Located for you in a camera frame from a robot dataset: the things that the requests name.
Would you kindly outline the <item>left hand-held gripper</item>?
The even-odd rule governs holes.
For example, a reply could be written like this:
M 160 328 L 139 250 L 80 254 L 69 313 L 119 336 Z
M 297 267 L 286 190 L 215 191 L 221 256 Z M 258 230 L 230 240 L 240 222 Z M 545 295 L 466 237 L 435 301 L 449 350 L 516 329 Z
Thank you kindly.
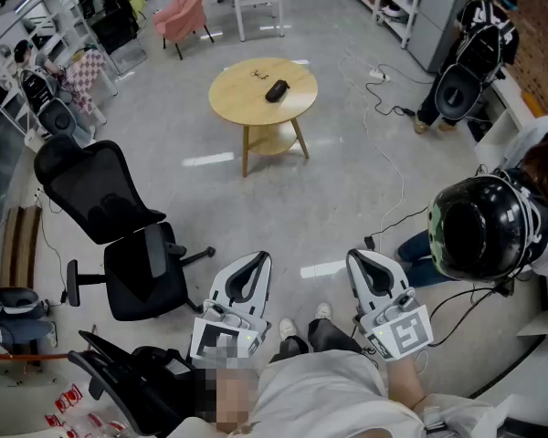
M 269 300 L 272 259 L 244 255 L 220 270 L 204 312 L 195 320 L 189 358 L 197 368 L 249 369 L 271 324 L 262 318 Z

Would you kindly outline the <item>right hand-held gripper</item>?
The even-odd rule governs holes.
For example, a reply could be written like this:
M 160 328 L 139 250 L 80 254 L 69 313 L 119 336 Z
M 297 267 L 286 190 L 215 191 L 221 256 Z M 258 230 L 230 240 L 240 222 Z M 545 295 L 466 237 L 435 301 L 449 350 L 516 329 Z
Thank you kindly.
M 399 263 L 372 250 L 351 249 L 346 268 L 358 303 L 356 323 L 384 361 L 401 360 L 433 341 L 427 307 L 407 288 Z

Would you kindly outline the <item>black glasses case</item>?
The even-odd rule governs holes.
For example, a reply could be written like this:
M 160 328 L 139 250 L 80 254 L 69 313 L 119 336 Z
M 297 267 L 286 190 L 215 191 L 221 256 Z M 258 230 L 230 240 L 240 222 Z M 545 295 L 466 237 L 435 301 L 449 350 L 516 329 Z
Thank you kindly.
M 266 93 L 265 100 L 269 103 L 277 103 L 289 89 L 290 85 L 285 80 L 279 79 Z

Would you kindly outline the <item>person's right forearm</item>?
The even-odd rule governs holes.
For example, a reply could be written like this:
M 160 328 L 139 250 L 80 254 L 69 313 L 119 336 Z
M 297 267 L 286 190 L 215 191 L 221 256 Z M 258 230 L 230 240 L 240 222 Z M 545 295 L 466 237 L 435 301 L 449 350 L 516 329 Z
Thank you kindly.
M 388 397 L 414 410 L 426 395 L 416 371 L 413 355 L 386 363 Z

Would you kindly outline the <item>person's left forearm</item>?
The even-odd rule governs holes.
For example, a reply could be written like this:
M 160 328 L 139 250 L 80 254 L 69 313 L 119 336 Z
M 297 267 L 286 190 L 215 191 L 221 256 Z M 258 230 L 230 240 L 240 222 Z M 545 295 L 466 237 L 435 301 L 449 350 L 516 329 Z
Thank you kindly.
M 216 373 L 216 428 L 232 433 L 244 424 L 258 396 L 254 370 L 219 370 Z

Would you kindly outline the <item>person's black trousers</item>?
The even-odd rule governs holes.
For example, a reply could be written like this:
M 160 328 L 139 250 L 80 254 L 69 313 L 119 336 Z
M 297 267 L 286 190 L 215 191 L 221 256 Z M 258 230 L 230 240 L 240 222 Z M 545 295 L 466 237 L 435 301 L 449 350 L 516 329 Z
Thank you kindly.
M 327 318 L 316 318 L 308 326 L 307 340 L 298 334 L 283 334 L 279 344 L 279 351 L 272 357 L 270 363 L 286 360 L 310 352 L 328 350 L 344 350 L 357 354 L 363 353 L 363 348 L 350 336 L 337 328 Z

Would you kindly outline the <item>black helmet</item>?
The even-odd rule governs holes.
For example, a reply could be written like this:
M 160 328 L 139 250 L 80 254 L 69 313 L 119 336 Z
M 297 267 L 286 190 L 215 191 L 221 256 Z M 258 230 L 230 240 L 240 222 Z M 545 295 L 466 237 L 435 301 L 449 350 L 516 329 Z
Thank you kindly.
M 427 211 L 433 263 L 452 279 L 503 279 L 537 259 L 548 242 L 548 200 L 518 168 L 450 185 Z

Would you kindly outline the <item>person's light shirt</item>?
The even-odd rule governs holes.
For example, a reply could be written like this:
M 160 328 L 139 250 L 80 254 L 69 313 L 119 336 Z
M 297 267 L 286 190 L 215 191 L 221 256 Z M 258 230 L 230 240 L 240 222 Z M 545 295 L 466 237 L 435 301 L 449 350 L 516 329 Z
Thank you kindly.
M 387 396 L 379 371 L 361 354 L 330 350 L 279 360 L 264 369 L 258 400 L 233 432 L 185 419 L 168 438 L 497 438 L 487 403 L 429 394 L 413 408 Z

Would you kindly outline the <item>black mesh office chair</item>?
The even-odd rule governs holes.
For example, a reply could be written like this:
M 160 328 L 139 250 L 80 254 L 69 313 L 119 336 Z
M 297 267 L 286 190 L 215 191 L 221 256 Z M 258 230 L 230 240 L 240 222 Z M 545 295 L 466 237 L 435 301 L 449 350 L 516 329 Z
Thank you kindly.
M 214 256 L 215 248 L 188 255 L 177 244 L 165 214 L 148 208 L 137 193 L 115 142 L 81 148 L 58 135 L 39 150 L 34 170 L 46 195 L 104 247 L 100 274 L 81 274 L 77 260 L 68 262 L 71 306 L 79 306 L 81 287 L 103 284 L 118 321 L 157 318 L 182 306 L 202 312 L 189 297 L 184 267 Z
M 129 353 L 81 330 L 89 344 L 68 360 L 90 376 L 89 394 L 111 399 L 141 436 L 168 438 L 187 418 L 216 419 L 216 376 L 176 349 L 140 346 Z

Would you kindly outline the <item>round wooden table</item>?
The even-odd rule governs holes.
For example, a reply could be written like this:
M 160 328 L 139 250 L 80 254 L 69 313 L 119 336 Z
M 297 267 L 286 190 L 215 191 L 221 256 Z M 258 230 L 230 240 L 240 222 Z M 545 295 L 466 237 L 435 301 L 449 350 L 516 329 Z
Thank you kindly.
M 252 77 L 259 70 L 264 80 Z M 265 95 L 274 83 L 285 80 L 290 89 L 277 103 Z M 298 117 L 314 104 L 318 83 L 302 64 L 279 57 L 251 58 L 225 69 L 212 82 L 208 99 L 212 110 L 223 120 L 242 127 L 242 175 L 248 175 L 248 155 L 275 156 L 298 143 L 309 158 Z

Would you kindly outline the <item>white low shelf unit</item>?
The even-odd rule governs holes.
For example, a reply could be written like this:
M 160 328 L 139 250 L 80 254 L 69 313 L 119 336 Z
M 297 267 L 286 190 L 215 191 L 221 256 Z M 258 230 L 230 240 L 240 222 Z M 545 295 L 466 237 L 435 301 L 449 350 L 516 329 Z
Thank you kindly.
M 483 95 L 485 112 L 491 127 L 475 145 L 479 163 L 490 172 L 501 162 L 506 146 L 534 120 L 522 98 L 522 89 L 506 68 L 502 79 L 496 79 Z

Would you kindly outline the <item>cluster of red clips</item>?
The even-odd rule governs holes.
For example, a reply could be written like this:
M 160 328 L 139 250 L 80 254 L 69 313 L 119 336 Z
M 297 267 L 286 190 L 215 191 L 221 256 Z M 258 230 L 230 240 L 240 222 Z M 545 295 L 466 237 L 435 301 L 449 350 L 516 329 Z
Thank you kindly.
M 103 392 L 95 399 L 87 382 L 68 385 L 54 406 L 45 420 L 62 433 L 61 438 L 121 438 L 131 429 L 109 394 Z

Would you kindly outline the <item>black domed backpack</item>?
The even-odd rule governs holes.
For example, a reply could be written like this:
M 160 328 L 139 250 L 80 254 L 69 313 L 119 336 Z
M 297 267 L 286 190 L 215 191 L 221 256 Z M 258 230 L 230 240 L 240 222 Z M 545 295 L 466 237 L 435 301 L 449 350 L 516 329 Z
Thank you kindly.
M 40 302 L 36 292 L 27 287 L 1 287 L 0 308 L 9 315 L 33 310 Z
M 37 118 L 41 126 L 53 136 L 71 136 L 77 128 L 77 122 L 69 107 L 58 98 L 46 102 L 39 110 Z
M 436 91 L 438 112 L 449 120 L 462 119 L 479 100 L 482 91 L 480 80 L 460 64 L 447 68 Z

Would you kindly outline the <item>stacked wooden boards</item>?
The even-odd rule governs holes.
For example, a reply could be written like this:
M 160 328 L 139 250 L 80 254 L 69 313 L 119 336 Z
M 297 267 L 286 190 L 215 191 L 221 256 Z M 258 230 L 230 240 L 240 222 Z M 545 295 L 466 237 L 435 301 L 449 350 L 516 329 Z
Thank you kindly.
M 0 287 L 34 287 L 37 237 L 42 210 L 36 205 L 12 207 L 5 220 Z

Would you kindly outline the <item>table with checkered cloth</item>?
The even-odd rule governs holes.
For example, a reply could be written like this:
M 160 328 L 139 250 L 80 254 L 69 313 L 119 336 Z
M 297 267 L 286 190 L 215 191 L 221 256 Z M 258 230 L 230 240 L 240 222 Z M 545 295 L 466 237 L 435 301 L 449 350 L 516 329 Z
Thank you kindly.
M 118 94 L 118 90 L 105 72 L 105 65 L 104 56 L 99 50 L 90 49 L 66 69 L 62 88 L 71 94 L 73 103 L 82 113 L 91 114 L 96 109 L 91 90 L 98 80 L 108 86 L 113 96 Z

